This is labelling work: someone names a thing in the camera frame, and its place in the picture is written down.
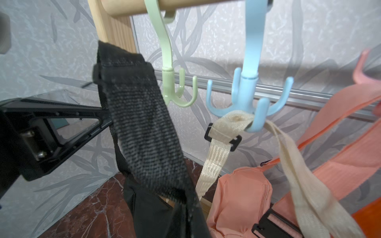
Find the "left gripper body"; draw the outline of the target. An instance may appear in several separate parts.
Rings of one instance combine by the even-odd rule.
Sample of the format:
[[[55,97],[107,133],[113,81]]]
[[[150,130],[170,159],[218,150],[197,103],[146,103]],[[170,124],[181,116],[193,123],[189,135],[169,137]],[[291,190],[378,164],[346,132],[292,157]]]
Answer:
[[[31,123],[1,112],[1,197],[19,177],[33,181],[57,168],[57,139],[47,119]]]

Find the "blue hook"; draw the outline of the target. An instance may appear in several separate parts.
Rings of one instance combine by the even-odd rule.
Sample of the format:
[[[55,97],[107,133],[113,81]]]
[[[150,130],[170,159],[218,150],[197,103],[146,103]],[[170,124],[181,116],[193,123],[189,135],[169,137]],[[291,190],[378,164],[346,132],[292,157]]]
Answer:
[[[214,108],[211,104],[211,91],[213,81],[207,84],[206,106],[217,117],[222,117],[235,110],[245,111],[255,116],[247,132],[260,131],[268,116],[281,110],[286,104],[291,92],[294,78],[288,77],[285,81],[280,99],[270,105],[268,98],[259,99],[257,106],[253,106],[256,86],[259,80],[259,65],[262,53],[266,14],[270,11],[273,1],[245,1],[245,30],[246,45],[245,57],[242,68],[236,68],[231,87],[232,106],[225,109]]]

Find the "dark orange sling bag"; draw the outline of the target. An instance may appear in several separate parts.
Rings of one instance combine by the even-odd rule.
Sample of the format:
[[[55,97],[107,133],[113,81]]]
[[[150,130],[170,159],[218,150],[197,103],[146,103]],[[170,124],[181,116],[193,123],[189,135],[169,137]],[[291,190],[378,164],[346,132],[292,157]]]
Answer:
[[[381,238],[381,198],[352,215],[367,238]]]

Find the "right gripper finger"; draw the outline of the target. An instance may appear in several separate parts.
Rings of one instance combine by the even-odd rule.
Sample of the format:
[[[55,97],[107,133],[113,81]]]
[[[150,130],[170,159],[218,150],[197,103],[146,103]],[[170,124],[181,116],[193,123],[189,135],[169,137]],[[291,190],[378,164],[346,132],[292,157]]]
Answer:
[[[47,119],[57,139],[57,162],[69,158],[111,124],[105,109],[34,97],[2,100],[1,112],[18,114],[30,123]]]

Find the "black sling bag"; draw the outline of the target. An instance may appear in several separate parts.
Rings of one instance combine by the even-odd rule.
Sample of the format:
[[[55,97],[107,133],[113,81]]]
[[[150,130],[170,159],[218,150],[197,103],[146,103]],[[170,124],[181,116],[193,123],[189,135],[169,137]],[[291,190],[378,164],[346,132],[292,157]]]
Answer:
[[[136,236],[210,237],[152,65],[140,54],[99,42],[93,81],[115,128]]]

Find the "wooden hanging rack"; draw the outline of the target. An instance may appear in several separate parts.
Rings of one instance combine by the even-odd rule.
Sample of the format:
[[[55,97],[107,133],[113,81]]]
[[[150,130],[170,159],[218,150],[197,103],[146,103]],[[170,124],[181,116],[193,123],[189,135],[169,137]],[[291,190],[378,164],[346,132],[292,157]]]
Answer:
[[[88,0],[87,2],[100,41],[128,52],[139,51],[131,16],[147,13],[144,1]]]

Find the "left pink hook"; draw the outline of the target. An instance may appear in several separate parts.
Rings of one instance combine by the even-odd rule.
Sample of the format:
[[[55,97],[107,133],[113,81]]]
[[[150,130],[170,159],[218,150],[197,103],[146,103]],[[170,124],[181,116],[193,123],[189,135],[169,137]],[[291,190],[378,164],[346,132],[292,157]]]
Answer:
[[[359,57],[358,63],[353,71],[353,81],[355,84],[374,84],[380,85],[381,81],[367,76],[363,72],[363,67],[370,54],[370,49],[364,50]]]

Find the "pink sling bag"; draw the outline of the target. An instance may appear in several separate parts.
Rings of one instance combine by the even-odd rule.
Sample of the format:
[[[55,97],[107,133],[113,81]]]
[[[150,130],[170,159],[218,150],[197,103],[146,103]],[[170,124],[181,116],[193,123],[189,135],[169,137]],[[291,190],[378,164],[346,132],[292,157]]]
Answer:
[[[374,175],[381,166],[381,123],[377,121],[355,142],[315,171],[307,167],[300,149],[350,113],[381,97],[379,83],[362,83],[336,93],[318,113],[302,138],[295,142],[274,123],[265,128],[277,139],[279,162],[290,192],[271,204],[272,185],[264,173],[271,161],[256,168],[242,167],[220,176],[230,152],[229,141],[240,134],[253,116],[234,111],[211,128],[212,143],[197,182],[203,196],[216,182],[217,189],[206,223],[214,238],[378,238],[381,201],[350,215],[339,203]]]

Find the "left green hook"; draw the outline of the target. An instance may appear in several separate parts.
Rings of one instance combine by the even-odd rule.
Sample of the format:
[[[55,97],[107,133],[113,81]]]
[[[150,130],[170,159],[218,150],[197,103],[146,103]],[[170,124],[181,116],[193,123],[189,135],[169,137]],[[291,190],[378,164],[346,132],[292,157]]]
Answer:
[[[181,97],[185,91],[185,70],[179,70],[179,88],[175,90],[175,72],[173,68],[172,45],[166,26],[174,21],[176,11],[165,11],[161,14],[159,1],[145,0],[144,1],[150,21],[158,36],[161,51],[162,51],[162,96],[166,105],[173,102],[179,107],[186,108],[191,106],[197,99],[197,77],[192,78],[192,99],[189,102],[183,101]]]

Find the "cream white sling bag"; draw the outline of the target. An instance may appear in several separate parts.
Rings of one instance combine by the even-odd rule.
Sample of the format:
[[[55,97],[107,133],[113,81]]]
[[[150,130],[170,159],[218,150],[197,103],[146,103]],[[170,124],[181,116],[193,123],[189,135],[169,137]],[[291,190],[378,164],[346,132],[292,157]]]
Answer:
[[[217,120],[209,134],[211,144],[195,191],[202,198],[218,175],[231,150],[230,142],[254,122],[254,115],[236,110]],[[289,181],[297,223],[306,238],[363,238],[363,231],[307,167],[295,141],[271,121],[265,122],[279,144],[279,157]]]

